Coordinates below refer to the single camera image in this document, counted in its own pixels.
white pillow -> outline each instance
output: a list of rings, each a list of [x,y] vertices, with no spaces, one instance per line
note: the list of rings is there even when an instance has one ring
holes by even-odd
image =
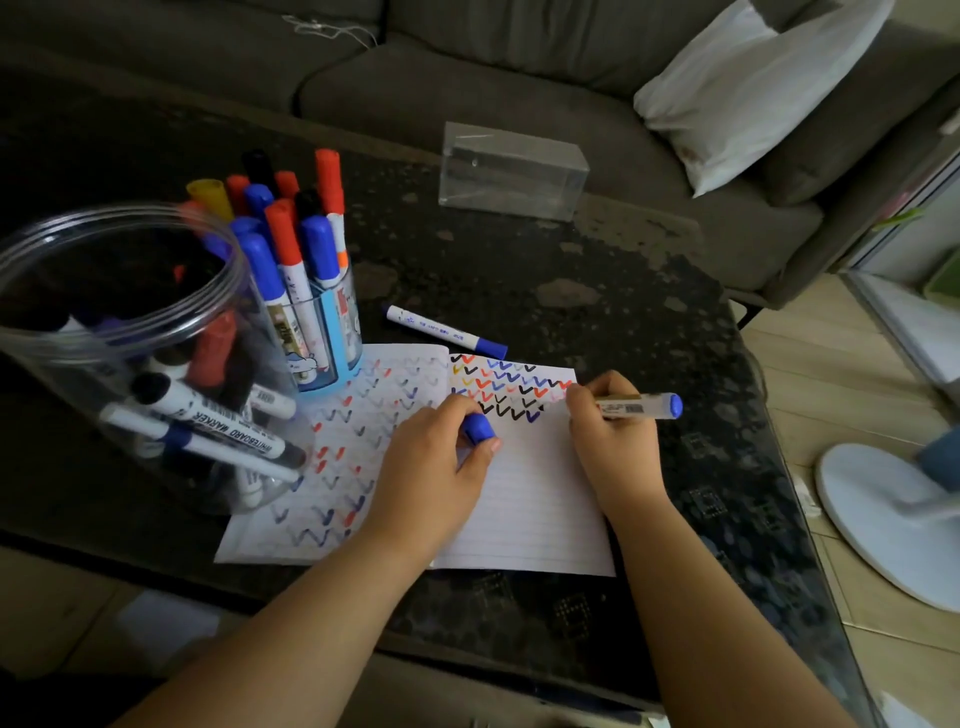
[[[783,34],[736,0],[634,95],[699,197],[783,141],[866,52],[894,0],[852,0]]]

gray sofa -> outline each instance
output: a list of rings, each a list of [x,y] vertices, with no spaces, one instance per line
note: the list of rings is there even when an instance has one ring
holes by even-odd
[[[935,158],[960,107],[960,42],[888,22],[780,146],[693,200],[631,99],[729,2],[7,0],[0,36],[435,152],[447,120],[574,142],[589,192],[698,221],[708,272],[781,307]],[[755,4],[781,31],[835,7]],[[297,35],[284,14],[380,44]]]

hand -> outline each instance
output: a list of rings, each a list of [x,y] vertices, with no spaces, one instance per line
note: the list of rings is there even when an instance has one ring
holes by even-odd
[[[573,447],[614,527],[616,519],[637,508],[669,503],[660,472],[657,421],[607,421],[596,406],[595,397],[635,394],[635,386],[618,372],[566,391]]]
[[[467,522],[500,449],[500,439],[480,443],[457,470],[457,435],[480,405],[450,395],[424,407],[396,429],[380,469],[361,533],[388,540],[426,569]]]

clear plastic jar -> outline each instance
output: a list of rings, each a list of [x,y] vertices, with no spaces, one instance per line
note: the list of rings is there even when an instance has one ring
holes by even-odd
[[[31,225],[0,250],[0,349],[184,503],[248,512],[299,481],[313,431],[225,224],[106,206]]]

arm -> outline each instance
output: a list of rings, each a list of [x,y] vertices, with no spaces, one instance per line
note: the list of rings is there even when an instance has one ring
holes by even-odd
[[[607,422],[594,396],[636,394],[616,372],[571,387],[577,454],[610,518],[675,728],[855,728],[713,558],[663,488],[654,420]]]
[[[400,598],[466,522],[497,439],[457,471],[480,407],[449,397],[401,425],[363,528],[116,728],[333,728]]]

